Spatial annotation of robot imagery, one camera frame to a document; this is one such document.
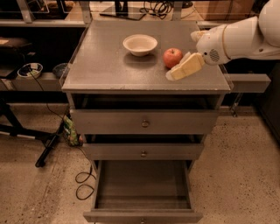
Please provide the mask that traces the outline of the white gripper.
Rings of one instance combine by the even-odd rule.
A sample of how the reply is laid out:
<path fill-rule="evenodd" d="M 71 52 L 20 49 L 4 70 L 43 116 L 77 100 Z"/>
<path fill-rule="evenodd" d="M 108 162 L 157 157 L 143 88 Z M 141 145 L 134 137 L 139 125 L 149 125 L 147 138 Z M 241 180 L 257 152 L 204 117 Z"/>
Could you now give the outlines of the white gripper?
<path fill-rule="evenodd" d="M 198 52 L 186 53 L 183 59 L 168 71 L 165 77 L 169 81 L 178 81 L 202 69 L 205 62 L 208 65 L 221 65 L 229 62 L 224 47 L 225 25 L 214 27 L 208 31 L 193 31 L 191 39 L 198 42 Z"/>

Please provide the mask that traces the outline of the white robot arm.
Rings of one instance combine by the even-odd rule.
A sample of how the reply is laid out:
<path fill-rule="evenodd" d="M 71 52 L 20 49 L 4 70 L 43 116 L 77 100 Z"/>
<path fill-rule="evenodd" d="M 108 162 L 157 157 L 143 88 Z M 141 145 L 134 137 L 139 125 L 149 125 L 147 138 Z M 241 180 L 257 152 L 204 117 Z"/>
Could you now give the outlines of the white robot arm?
<path fill-rule="evenodd" d="M 236 59 L 280 59 L 280 0 L 269 0 L 258 16 L 208 31 L 194 31 L 197 52 L 188 52 L 165 77 L 177 81 L 197 73 L 205 64 L 221 65 Z"/>

